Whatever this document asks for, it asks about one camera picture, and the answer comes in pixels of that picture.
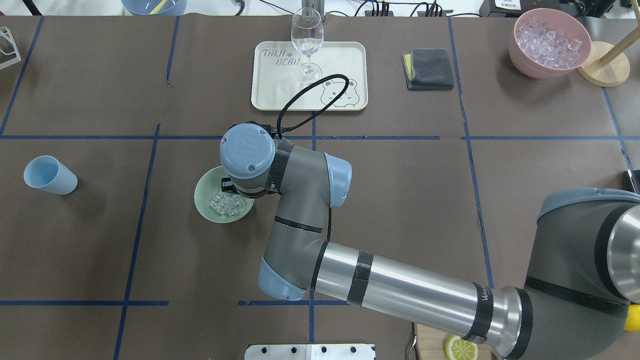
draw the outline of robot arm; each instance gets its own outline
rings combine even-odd
[[[321,239],[328,207],[349,191],[344,160],[272,140],[253,124],[229,129],[220,154],[238,192],[281,196],[259,274],[273,297],[315,290],[487,343],[513,360],[591,357],[622,332],[629,300],[640,301],[633,193],[583,188],[548,197],[524,289],[494,290]]]

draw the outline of gray cloth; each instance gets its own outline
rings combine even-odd
[[[446,49],[415,49],[411,51],[413,77],[409,77],[403,53],[403,69],[409,90],[451,90],[453,73]]]

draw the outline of green bowl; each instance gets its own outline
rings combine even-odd
[[[196,204],[196,209],[202,217],[219,224],[226,224],[242,219],[249,213],[249,210],[251,210],[253,206],[253,199],[244,198],[244,206],[232,217],[219,215],[213,211],[209,207],[209,203],[211,198],[220,191],[220,179],[223,177],[229,177],[229,174],[223,167],[212,168],[198,180],[196,190],[193,192],[193,202]]]

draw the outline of wine glass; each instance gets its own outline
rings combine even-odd
[[[311,84],[322,76],[320,67],[311,62],[311,55],[320,50],[323,40],[322,18],[316,9],[302,8],[293,14],[291,42],[296,50],[307,57],[307,63],[296,69],[296,77],[303,84]]]

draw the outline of blue joint cap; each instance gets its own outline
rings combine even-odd
[[[239,124],[220,140],[222,167],[236,179],[253,179],[269,169],[276,154],[273,139],[255,124]]]
[[[640,203],[640,195],[618,189],[574,188],[555,192],[542,203],[538,221],[545,214],[563,206],[587,201],[617,200]]]
[[[289,301],[300,300],[307,292],[304,289],[292,285],[289,281],[286,281],[278,275],[278,273],[273,271],[269,264],[267,264],[267,261],[264,260],[264,256],[262,257],[260,273],[258,274],[258,286],[260,286],[260,290],[267,295],[276,299]]]
[[[347,199],[349,187],[351,186],[351,164],[327,153],[324,154],[324,158],[329,171],[329,189],[331,190],[329,207],[339,208]]]

